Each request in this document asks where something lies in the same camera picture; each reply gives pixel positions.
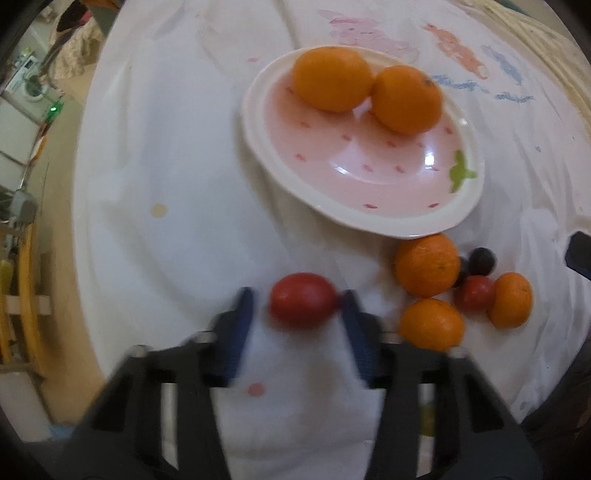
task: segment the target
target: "red tomato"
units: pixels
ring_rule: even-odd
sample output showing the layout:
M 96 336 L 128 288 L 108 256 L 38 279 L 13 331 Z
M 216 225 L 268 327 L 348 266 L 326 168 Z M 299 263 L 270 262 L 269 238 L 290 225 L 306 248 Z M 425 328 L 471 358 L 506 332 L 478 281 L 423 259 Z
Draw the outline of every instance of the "red tomato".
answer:
M 472 275 L 456 290 L 454 302 L 463 312 L 484 312 L 495 302 L 495 283 L 488 277 Z
M 273 286 L 269 313 L 281 326 L 310 329 L 331 318 L 338 302 L 335 288 L 324 277 L 295 273 Z

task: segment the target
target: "dark purple grape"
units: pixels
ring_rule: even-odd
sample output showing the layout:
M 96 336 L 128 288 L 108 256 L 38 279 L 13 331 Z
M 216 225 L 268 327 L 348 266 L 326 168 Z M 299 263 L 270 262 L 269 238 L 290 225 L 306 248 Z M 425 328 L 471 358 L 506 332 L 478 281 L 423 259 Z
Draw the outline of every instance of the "dark purple grape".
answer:
M 470 274 L 468 271 L 468 260 L 466 260 L 464 257 L 460 257 L 460 262 L 460 273 L 457 276 L 456 282 L 453 284 L 453 288 L 461 287 Z
M 487 248 L 479 247 L 472 250 L 468 259 L 470 275 L 482 275 L 487 277 L 495 269 L 496 256 Z

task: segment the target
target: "tangerine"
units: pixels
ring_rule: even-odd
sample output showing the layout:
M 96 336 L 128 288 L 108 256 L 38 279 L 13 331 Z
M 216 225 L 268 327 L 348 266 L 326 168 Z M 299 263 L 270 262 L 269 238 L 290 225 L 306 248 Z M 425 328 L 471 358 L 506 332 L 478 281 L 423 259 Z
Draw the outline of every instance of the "tangerine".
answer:
M 486 313 L 498 329 L 517 328 L 530 317 L 534 294 L 523 275 L 509 272 L 495 282 L 495 302 Z
M 319 47 L 304 52 L 291 72 L 297 94 L 309 105 L 328 112 L 346 112 L 371 93 L 374 76 L 355 50 Z
M 442 233 L 404 241 L 394 258 L 394 274 L 402 288 L 425 299 L 449 290 L 460 266 L 456 246 Z
M 375 79 L 372 110 L 390 130 L 417 135 L 431 130 L 441 118 L 443 95 L 421 70 L 406 65 L 388 67 Z
M 447 352 L 460 345 L 464 320 L 454 307 L 437 299 L 419 300 L 402 314 L 398 333 L 414 346 Z

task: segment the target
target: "white tablecloth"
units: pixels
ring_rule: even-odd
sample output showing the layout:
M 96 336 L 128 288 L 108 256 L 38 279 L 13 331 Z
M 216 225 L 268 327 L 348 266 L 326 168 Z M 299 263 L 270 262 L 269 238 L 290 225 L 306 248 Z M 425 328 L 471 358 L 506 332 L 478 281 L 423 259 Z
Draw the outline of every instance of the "white tablecloth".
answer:
M 316 272 L 357 290 L 393 326 L 409 302 L 392 278 L 395 241 L 284 193 L 242 138 L 239 104 L 256 73 L 326 43 L 414 61 L 473 122 L 484 193 L 448 235 L 462 254 L 492 248 L 497 272 L 526 275 L 535 303 L 513 331 L 467 319 L 463 344 L 518 420 L 549 395 L 589 330 L 591 284 L 563 261 L 570 234 L 591 229 L 583 122 L 544 71 L 476 20 L 444 0 L 127 0 L 80 134 L 82 305 L 108 374 L 129 346 L 176 345 L 238 288 L 258 290 L 241 376 L 216 395 L 236 478 L 361 478 L 379 414 L 380 394 L 357 379 L 338 319 L 313 335 L 275 332 L 264 322 L 270 287 Z M 250 397 L 253 382 L 266 394 Z

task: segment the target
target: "plate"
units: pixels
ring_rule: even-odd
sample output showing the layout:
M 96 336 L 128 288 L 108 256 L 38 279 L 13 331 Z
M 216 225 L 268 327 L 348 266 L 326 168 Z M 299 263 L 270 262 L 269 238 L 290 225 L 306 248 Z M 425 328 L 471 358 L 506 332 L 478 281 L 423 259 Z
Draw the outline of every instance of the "plate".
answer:
M 402 64 L 347 48 L 374 73 Z M 307 50 L 270 63 L 242 102 L 246 141 L 271 177 L 336 222 L 381 235 L 431 235 L 467 217 L 482 195 L 485 166 L 457 105 L 444 94 L 440 122 L 414 137 L 382 126 L 369 99 L 352 112 L 322 112 L 298 97 L 291 80 L 295 60 Z

